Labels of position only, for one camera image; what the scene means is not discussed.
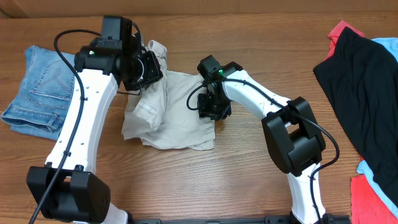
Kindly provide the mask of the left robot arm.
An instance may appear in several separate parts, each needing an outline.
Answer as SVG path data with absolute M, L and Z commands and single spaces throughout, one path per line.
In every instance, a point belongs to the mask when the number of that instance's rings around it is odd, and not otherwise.
M 140 91 L 162 77 L 151 51 L 84 46 L 75 55 L 75 93 L 57 143 L 44 166 L 30 167 L 27 185 L 37 215 L 65 223 L 132 223 L 111 203 L 111 191 L 96 176 L 98 143 L 106 114 L 121 84 Z

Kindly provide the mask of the beige cotton shorts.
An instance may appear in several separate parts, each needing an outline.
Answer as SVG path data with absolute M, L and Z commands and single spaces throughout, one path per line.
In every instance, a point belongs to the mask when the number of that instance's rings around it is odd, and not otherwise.
M 187 98 L 201 85 L 202 76 L 168 70 L 167 48 L 155 40 L 149 41 L 147 49 L 155 53 L 163 77 L 141 96 L 128 96 L 123 138 L 139 138 L 157 149 L 213 149 L 215 123 L 187 108 Z

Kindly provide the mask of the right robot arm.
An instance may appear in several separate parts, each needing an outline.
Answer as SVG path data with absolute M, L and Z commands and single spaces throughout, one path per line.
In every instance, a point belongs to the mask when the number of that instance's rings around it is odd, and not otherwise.
M 305 99 L 279 96 L 250 77 L 236 62 L 220 65 L 212 56 L 197 69 L 205 89 L 198 95 L 196 110 L 201 118 L 214 121 L 231 115 L 237 102 L 261 123 L 268 153 L 277 168 L 287 175 L 292 195 L 292 223 L 332 223 L 320 196 L 318 173 L 326 148 L 325 129 L 317 124 Z

